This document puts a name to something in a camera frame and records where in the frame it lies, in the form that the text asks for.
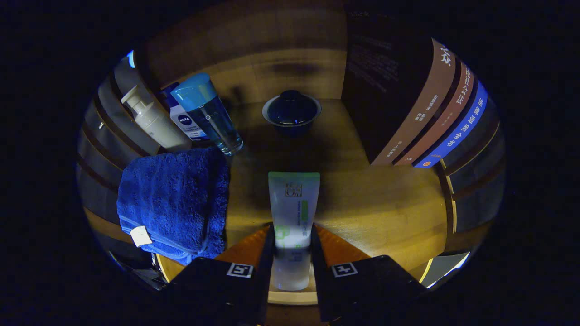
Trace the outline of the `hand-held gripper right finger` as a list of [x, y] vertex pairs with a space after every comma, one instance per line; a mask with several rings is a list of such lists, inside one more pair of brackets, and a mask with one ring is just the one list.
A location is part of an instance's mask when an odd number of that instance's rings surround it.
[[332, 326], [385, 326], [426, 292], [390, 256], [369, 257], [319, 225], [310, 248], [320, 318]]

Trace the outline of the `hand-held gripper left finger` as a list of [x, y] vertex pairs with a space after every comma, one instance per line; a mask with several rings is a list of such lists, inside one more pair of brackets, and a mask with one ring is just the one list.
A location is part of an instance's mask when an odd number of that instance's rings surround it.
[[274, 227], [214, 259], [198, 257], [164, 289], [165, 311], [193, 326], [258, 326], [266, 320]]

